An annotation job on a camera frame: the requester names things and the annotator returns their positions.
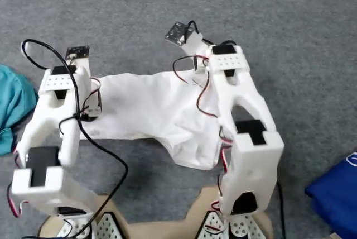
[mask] teal cloth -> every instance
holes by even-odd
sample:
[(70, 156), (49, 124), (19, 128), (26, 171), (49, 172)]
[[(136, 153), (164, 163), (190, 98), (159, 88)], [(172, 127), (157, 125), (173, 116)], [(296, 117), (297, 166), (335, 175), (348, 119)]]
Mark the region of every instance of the teal cloth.
[(31, 112), (37, 93), (25, 76), (0, 64), (0, 156), (11, 152), (11, 127)]

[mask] white plastic frame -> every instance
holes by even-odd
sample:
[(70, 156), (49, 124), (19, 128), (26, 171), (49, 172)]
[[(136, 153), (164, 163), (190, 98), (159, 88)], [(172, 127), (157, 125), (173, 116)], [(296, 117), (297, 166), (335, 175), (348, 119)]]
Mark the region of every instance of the white plastic frame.
[[(277, 166), (282, 155), (284, 143), (276, 130), (276, 125), (264, 98), (258, 93), (250, 68), (240, 46), (234, 46), (236, 54), (214, 55), (212, 46), (192, 39), (192, 44), (182, 49), (188, 55), (203, 55), (208, 59), (208, 66), (199, 65), (194, 75), (195, 81), (202, 84), (210, 74), (212, 95), (216, 98), (218, 124), (225, 137), (232, 143), (231, 161), (228, 172), (221, 181), (222, 196), (219, 195), (220, 210), (225, 218), (230, 219), (234, 202), (245, 192), (252, 192), (257, 200), (257, 210), (268, 207), (277, 181)], [(234, 76), (227, 78), (224, 70), (234, 69)], [(248, 133), (237, 133), (232, 118), (234, 106), (243, 107), (254, 119), (261, 120), (266, 131), (263, 137), (265, 145), (254, 145)]]

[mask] red wire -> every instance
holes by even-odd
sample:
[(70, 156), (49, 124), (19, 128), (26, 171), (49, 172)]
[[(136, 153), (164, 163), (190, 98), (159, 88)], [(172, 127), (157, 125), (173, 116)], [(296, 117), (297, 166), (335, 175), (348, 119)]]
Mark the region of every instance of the red wire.
[(222, 135), (222, 126), (219, 128), (219, 137), (221, 138), (221, 140), (223, 140), (225, 143), (228, 143), (228, 144), (231, 144), (231, 143), (233, 143), (233, 140), (230, 140), (230, 139), (228, 139), (228, 138), (226, 138), (226, 137), (224, 137), (223, 135)]
[(222, 161), (223, 161), (223, 169), (224, 169), (224, 173), (227, 173), (228, 171), (228, 166), (227, 166), (227, 161), (225, 159), (225, 155), (224, 155), (224, 148), (222, 147), (221, 148), (221, 158), (222, 158)]
[(217, 207), (214, 207), (214, 205), (216, 205), (216, 204), (219, 204), (219, 201), (214, 201), (213, 203), (211, 203), (211, 208), (212, 208), (213, 210), (216, 210), (216, 211), (221, 212), (221, 210), (219, 209), (219, 207), (218, 207), (218, 208), (217, 208)]
[(193, 56), (183, 56), (179, 59), (176, 59), (173, 63), (172, 63), (172, 70), (173, 70), (173, 73), (175, 73), (175, 75), (183, 82), (185, 82), (186, 84), (188, 84), (188, 82), (182, 78), (181, 76), (179, 76), (179, 74), (177, 73), (176, 71), (176, 67), (175, 67), (175, 64), (176, 62), (178, 62), (179, 60), (182, 60), (182, 59), (188, 59), (188, 58), (203, 58), (204, 60), (208, 59), (206, 56), (201, 56), (201, 55), (193, 55)]
[(197, 109), (198, 109), (200, 112), (204, 113), (205, 115), (218, 118), (217, 115), (215, 115), (215, 114), (213, 114), (213, 113), (205, 112), (204, 110), (202, 110), (202, 109), (200, 108), (200, 100), (201, 100), (201, 97), (202, 97), (203, 93), (206, 91), (206, 89), (207, 89), (207, 87), (208, 87), (208, 85), (209, 85), (209, 82), (210, 82), (210, 73), (207, 72), (207, 82), (206, 82), (205, 87), (203, 87), (202, 92), (200, 93), (200, 95), (199, 95), (199, 97), (198, 97), (198, 99), (197, 99), (196, 106), (197, 106)]
[(214, 226), (212, 226), (212, 225), (206, 224), (205, 227), (206, 227), (206, 228), (209, 228), (209, 229), (212, 229), (212, 230), (215, 230), (215, 231), (218, 231), (218, 232), (221, 231), (221, 229), (218, 229), (217, 227), (214, 227)]

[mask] cardboard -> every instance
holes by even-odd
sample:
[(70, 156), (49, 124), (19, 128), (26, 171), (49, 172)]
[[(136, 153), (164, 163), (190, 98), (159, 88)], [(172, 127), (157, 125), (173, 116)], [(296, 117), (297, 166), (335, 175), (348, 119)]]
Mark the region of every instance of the cardboard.
[[(197, 200), (193, 203), (185, 219), (182, 221), (128, 224), (112, 201), (109, 201), (102, 212), (114, 212), (123, 232), (126, 234), (127, 238), (130, 239), (194, 239), (206, 212), (211, 210), (211, 202), (216, 199), (217, 193), (217, 187), (203, 187)], [(106, 196), (98, 197), (101, 203), (105, 200), (105, 198)], [(266, 238), (273, 239), (272, 223), (268, 216), (265, 213), (257, 213), (253, 217), (265, 234)], [(63, 224), (64, 223), (61, 218), (50, 217), (41, 226), (39, 235), (41, 237), (54, 237), (58, 234)]]

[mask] white plastic part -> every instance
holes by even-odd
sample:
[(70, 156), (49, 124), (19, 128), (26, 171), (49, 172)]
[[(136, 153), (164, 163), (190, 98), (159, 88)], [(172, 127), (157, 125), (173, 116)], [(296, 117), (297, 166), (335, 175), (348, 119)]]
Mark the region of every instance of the white plastic part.
[(96, 239), (124, 239), (121, 229), (110, 213), (104, 213), (97, 225)]
[(68, 74), (49, 75), (44, 83), (43, 92), (50, 90), (73, 89), (73, 83)]
[[(215, 227), (215, 229), (205, 227), (206, 225)], [(197, 239), (228, 239), (228, 229), (224, 227), (222, 220), (216, 212), (209, 212)]]
[(198, 233), (197, 239), (266, 239), (265, 234), (259, 228), (254, 218), (249, 215), (234, 216), (229, 224), (224, 225), (219, 215), (216, 212), (209, 212), (201, 230)]
[(237, 238), (248, 235), (251, 239), (266, 239), (266, 236), (250, 215), (234, 216), (230, 221), (230, 230)]
[[(38, 102), (32, 119), (26, 125), (22, 138), (17, 144), (21, 166), (25, 167), (26, 154), (32, 147), (41, 146), (46, 137), (59, 129), (59, 122), (76, 113), (75, 92), (69, 75), (51, 75), (51, 69), (45, 71), (38, 91)], [(78, 86), (79, 104), (90, 94), (91, 81), (85, 68), (77, 67), (73, 77)], [(63, 100), (56, 98), (54, 90), (67, 90)], [(59, 152), (62, 166), (71, 166), (76, 159), (80, 140), (80, 130), (75, 119), (65, 121), (61, 125), (64, 133)]]
[[(87, 224), (89, 219), (88, 218), (76, 218), (76, 219), (66, 219), (66, 220), (70, 224), (68, 224), (67, 222), (64, 223), (61, 230), (57, 234), (57, 237), (59, 237), (59, 238), (63, 238), (63, 237), (67, 238), (67, 237), (71, 237), (71, 236), (75, 235)], [(91, 228), (88, 227), (80, 235), (78, 235), (76, 237), (76, 239), (87, 239), (87, 238), (97, 239), (95, 237), (95, 225), (94, 224), (91, 226)]]
[[(76, 63), (76, 72), (73, 74), (78, 86), (80, 108), (91, 91), (88, 59), (81, 59), (81, 63), (85, 66)], [(52, 131), (59, 129), (61, 120), (77, 112), (74, 86), (69, 75), (51, 75), (51, 71), (45, 71), (38, 91), (37, 106), (17, 144), (16, 150), (23, 169), (14, 171), (11, 191), (20, 200), (29, 201), (46, 214), (57, 215), (58, 207), (71, 207), (84, 211), (83, 214), (70, 216), (71, 218), (88, 219), (98, 208), (97, 195), (73, 180), (64, 169), (72, 166), (78, 153), (80, 130), (75, 119), (61, 125), (63, 137), (58, 155), (61, 166), (47, 168), (44, 186), (31, 187), (31, 169), (24, 168), (29, 149), (41, 146)], [(58, 100), (55, 90), (67, 90), (65, 99)]]
[[(226, 217), (231, 214), (234, 202), (245, 192), (255, 195), (257, 211), (268, 207), (284, 148), (268, 106), (255, 88), (242, 49), (239, 46), (235, 49), (237, 54), (232, 54), (235, 59), (228, 65), (229, 68), (235, 67), (235, 85), (227, 80), (220, 66), (228, 56), (222, 59), (221, 55), (210, 55), (208, 62), (213, 95), (217, 97), (218, 122), (224, 136), (233, 140), (231, 162), (222, 178), (223, 196), (219, 197), (220, 209)], [(254, 119), (262, 121), (266, 128), (263, 131), (266, 144), (254, 145), (248, 133), (237, 133), (231, 115), (233, 106), (243, 107)]]
[(16, 169), (12, 179), (12, 194), (20, 200), (29, 201), (46, 214), (55, 216), (58, 207), (72, 207), (88, 212), (72, 217), (83, 218), (90, 217), (98, 208), (97, 195), (72, 179), (61, 166), (47, 168), (44, 186), (30, 187), (30, 183), (31, 169)]
[(249, 65), (242, 50), (238, 46), (236, 46), (236, 49), (237, 54), (212, 55), (209, 59), (209, 62), (211, 63), (211, 72), (216, 73), (222, 70), (231, 69), (238, 69), (239, 71), (244, 70), (249, 72)]

